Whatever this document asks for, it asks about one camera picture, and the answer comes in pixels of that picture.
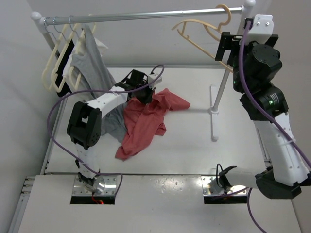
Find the beige plastic hanger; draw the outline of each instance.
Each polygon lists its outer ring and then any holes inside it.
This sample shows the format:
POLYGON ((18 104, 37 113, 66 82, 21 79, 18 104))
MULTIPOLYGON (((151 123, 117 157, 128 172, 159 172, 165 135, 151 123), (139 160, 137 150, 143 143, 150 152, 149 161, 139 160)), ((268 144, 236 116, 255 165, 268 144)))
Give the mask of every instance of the beige plastic hanger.
POLYGON ((46 75, 47 75, 47 72, 48 72, 48 70, 49 70, 49 68, 50 68, 50 65, 51 65, 51 63, 52 63, 52 60, 55 58, 55 55, 56 55, 57 50, 58 50, 58 47, 59 47, 59 45, 60 45, 60 43, 61 43, 61 40, 62 40, 62 38, 63 38, 63 34, 66 32, 67 28, 68 28, 68 25, 65 25, 65 26, 63 27, 62 33, 59 35, 58 40, 56 40, 54 49, 53 49, 53 51, 52 51, 52 53, 51 53, 51 55, 50 55, 50 57, 49 57, 49 59, 48 59, 47 64, 45 65, 45 68, 44 68, 44 70, 43 70, 43 72, 42 72, 42 75, 41 75, 41 80, 42 80, 43 86, 44 86, 44 88, 45 88, 46 90, 48 90, 48 91, 51 91, 51 90, 52 90, 53 85, 52 85, 52 83, 50 83, 50 85, 47 84, 46 75))
POLYGON ((63 47, 63 50, 62 50, 62 52, 60 53, 60 55, 59 55, 59 57, 58 57, 58 59, 57 59, 57 62, 56 62, 56 64, 55 64, 55 67, 54 67, 54 69, 53 69, 53 71, 52 71, 52 73, 51 73, 51 85, 53 86, 53 88, 54 88, 54 90, 55 90, 56 92, 60 92, 60 91, 63 89, 63 86, 64 86, 64 84, 65 84, 65 82, 66 82, 65 78, 63 77, 63 79, 62 79, 60 85, 57 86, 56 83, 55 83, 55 81, 56 81, 56 79, 57 79, 58 74, 57 74, 56 72, 58 71, 59 64, 61 63, 61 61, 62 61, 62 59, 63 59, 63 57, 64 57, 64 55, 65 55, 65 52, 66 52, 66 50, 67 50, 67 48, 68 48, 68 46, 69 46, 69 44, 70 44, 70 41, 73 39, 74 33, 75 33, 75 31, 76 31, 76 29, 77 29, 77 27, 78 27, 79 25, 80 25, 80 24, 77 23, 77 24, 75 24, 75 25, 73 26, 73 30, 71 31, 71 33, 70 33, 68 39, 66 40, 66 43, 65 43, 65 45, 64 45, 64 47, 63 47))
MULTIPOLYGON (((209 23, 206 23, 206 22, 203 22, 203 21, 200 21, 200 20, 196 20, 196 19, 187 19, 187 20, 183 20, 181 22, 179 22, 178 24, 176 24, 172 30, 175 30, 180 24, 183 23, 183 28, 182 28, 182 31, 180 31, 179 29, 177 29, 177 32, 186 40, 188 40, 191 44, 193 44, 194 46, 196 46, 199 50, 201 50, 203 53, 205 53, 207 56, 215 59, 215 56, 210 54, 208 51, 206 51, 204 48, 202 48, 201 46, 199 46, 197 43, 195 43, 194 41, 192 41, 189 37, 189 35, 184 35, 185 33, 185 29, 186 29, 186 24, 188 22, 194 22, 194 23, 200 23, 204 26, 205 30, 207 31, 207 33, 213 37, 215 40, 217 41, 220 41, 219 37, 215 36, 215 34, 213 34, 209 28, 215 30, 216 32, 218 32, 219 34, 222 33, 221 31, 221 27, 224 26, 224 25, 228 25, 231 21, 231 12, 230 12, 230 9, 224 5, 224 4, 219 4, 216 6, 216 8, 224 8, 224 10, 227 12, 228 14, 228 20, 226 22, 221 22, 220 24, 218 24, 218 27, 215 27, 209 23)), ((231 67, 229 67, 228 65, 226 65, 225 63, 219 61, 219 63, 221 65, 223 65, 226 69, 228 69, 231 73, 233 73, 233 69, 231 67)))
MULTIPOLYGON (((94 27, 92 29, 92 33, 94 34, 95 31, 96 31, 96 23, 94 23, 94 27)), ((75 54, 78 54, 79 51, 80 51, 80 47, 81 47, 81 43, 82 41, 84 41, 85 38, 84 38, 84 30, 82 30, 81 34, 80 34, 80 37, 78 39, 78 43, 76 44, 76 48, 75 48, 75 54)), ((71 83, 71 86, 73 87, 74 90, 72 91, 77 91, 78 90, 78 87, 79 87, 79 84, 80 84, 80 80, 81 80, 81 73, 79 72, 78 76, 77 76, 77 81, 76 83, 74 84, 73 83, 73 80, 72 80, 72 72, 73 72, 73 69, 74 67, 73 66, 70 66, 69 68, 69 73, 68 73, 68 79, 69 79, 69 82, 71 83)))

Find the metal hanger hook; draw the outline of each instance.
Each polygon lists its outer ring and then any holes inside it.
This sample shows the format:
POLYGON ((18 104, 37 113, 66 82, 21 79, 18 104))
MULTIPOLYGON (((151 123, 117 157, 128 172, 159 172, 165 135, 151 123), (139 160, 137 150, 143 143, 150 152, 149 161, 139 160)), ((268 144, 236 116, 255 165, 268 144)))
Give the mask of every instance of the metal hanger hook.
POLYGON ((56 39, 56 37, 55 37, 54 33, 49 32, 49 31, 48 31, 48 29, 47 29, 47 23, 46 23, 46 20, 47 20, 47 19, 49 19, 49 18, 50 18, 50 17, 45 17, 45 18, 44 18, 44 21, 43 21, 43 22, 44 22, 44 28, 45 28, 45 30, 47 31, 47 33, 49 33, 49 34, 52 34, 52 35, 53 35, 53 37, 54 37, 54 39, 55 39, 55 41, 56 41, 57 39, 56 39))
POLYGON ((74 29, 72 28, 72 26, 71 26, 71 23, 70 23, 70 18, 71 18, 71 17, 72 17, 72 16, 69 16, 69 26, 70 26, 71 30, 72 30, 73 32, 75 32, 75 33, 77 34, 77 37, 79 38, 79 35, 78 35, 77 31, 74 30, 74 29))
POLYGON ((67 40, 66 37, 65 37, 65 35, 64 35, 62 32, 60 32, 60 31, 58 31, 58 30, 56 29, 56 27, 55 27, 55 19, 56 19, 56 18, 59 18, 59 17, 55 16, 54 19, 53 19, 53 25, 54 25, 55 31, 57 31, 58 33, 61 33, 61 34, 63 35, 63 38, 64 38, 65 40, 67 40))

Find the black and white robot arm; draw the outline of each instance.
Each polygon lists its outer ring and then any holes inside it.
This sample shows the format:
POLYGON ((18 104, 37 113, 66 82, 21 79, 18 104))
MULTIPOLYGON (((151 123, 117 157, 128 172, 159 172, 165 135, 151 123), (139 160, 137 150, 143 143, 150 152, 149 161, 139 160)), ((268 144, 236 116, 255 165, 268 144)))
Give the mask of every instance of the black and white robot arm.
MULTIPOLYGON (((273 48, 278 35, 272 34, 272 16, 256 15, 246 21, 253 24, 247 34, 243 54, 247 87, 260 107, 294 141, 284 94, 271 83, 275 74, 282 68, 280 53, 273 48)), ((311 185, 310 172, 291 141, 288 141, 277 126, 270 122, 245 94, 238 62, 240 40, 240 35, 222 33, 215 60, 222 60, 225 50, 231 51, 227 63, 234 67, 233 88, 243 94, 240 102, 254 122, 267 169, 262 171, 230 166, 220 172, 219 183, 224 189, 235 185, 257 188, 270 199, 293 199, 301 193, 301 186, 311 185)))
POLYGON ((79 179, 89 189, 93 188, 93 181, 96 176, 89 168, 95 172, 100 172, 95 145, 101 136, 102 118, 118 105, 127 102, 131 97, 136 97, 143 103, 149 103, 155 85, 161 81, 162 77, 157 74, 147 75, 132 70, 121 82, 115 84, 109 90, 109 93, 85 103, 79 101, 74 105, 67 127, 67 134, 75 144, 79 159, 87 166, 85 167, 79 161, 76 161, 79 168, 79 179), (126 93, 148 83, 152 84, 140 91, 126 93))

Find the clothes rack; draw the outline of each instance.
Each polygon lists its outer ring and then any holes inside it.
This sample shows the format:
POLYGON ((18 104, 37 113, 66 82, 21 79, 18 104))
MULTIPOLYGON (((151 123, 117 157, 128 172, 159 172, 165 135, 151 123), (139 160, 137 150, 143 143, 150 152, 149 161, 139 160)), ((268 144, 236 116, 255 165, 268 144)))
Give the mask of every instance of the clothes rack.
MULTIPOLYGON (((244 28, 245 18, 251 17, 251 11, 255 6, 255 0, 245 0, 244 5, 239 7, 229 8, 231 13, 241 14, 241 21, 237 34, 242 34, 244 28)), ((63 24, 75 24, 75 23, 91 23, 91 22, 110 22, 110 21, 126 21, 126 20, 138 20, 138 19, 151 19, 151 18, 169 18, 169 17, 193 17, 202 15, 218 15, 226 14, 225 9, 213 8, 213 9, 201 9, 201 10, 179 10, 179 11, 164 11, 164 12, 141 12, 141 13, 123 13, 123 14, 107 14, 107 15, 91 15, 91 16, 69 16, 69 17, 42 17, 39 12, 32 12, 31 19, 35 22, 39 31, 43 34, 50 48, 53 49, 55 43, 50 36, 50 32, 47 31, 46 27, 50 25, 63 25, 63 24)), ((211 95, 211 106, 209 112, 212 117, 211 125, 211 138, 214 141, 218 140, 218 126, 217 117, 219 113, 219 103, 222 94, 225 89, 225 85, 230 72, 227 70, 224 72, 222 82, 217 91, 215 85, 210 87, 211 95)))

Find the red cloth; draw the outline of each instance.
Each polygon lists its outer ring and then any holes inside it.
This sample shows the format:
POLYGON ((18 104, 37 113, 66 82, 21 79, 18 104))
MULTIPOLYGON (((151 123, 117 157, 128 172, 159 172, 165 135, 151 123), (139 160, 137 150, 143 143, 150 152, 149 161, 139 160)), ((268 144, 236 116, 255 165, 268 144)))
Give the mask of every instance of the red cloth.
POLYGON ((165 89, 152 96, 151 103, 143 104, 132 98, 124 110, 124 123, 127 134, 116 158, 126 160, 145 149, 154 135, 163 136, 166 132, 164 115, 169 111, 188 109, 190 103, 165 89))

